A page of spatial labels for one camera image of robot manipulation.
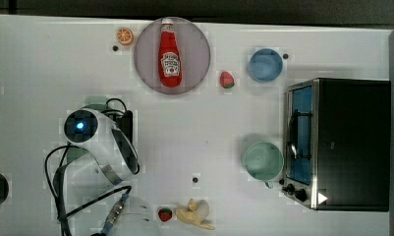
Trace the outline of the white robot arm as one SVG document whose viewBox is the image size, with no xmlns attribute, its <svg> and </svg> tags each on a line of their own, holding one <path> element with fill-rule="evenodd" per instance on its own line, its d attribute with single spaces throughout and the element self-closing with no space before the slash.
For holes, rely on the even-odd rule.
<svg viewBox="0 0 394 236">
<path fill-rule="evenodd" d="M 53 179 L 62 236 L 161 236 L 152 208 L 123 183 L 140 171 L 137 152 L 104 113 L 82 108 L 63 125 L 68 148 L 84 154 Z"/>
</svg>

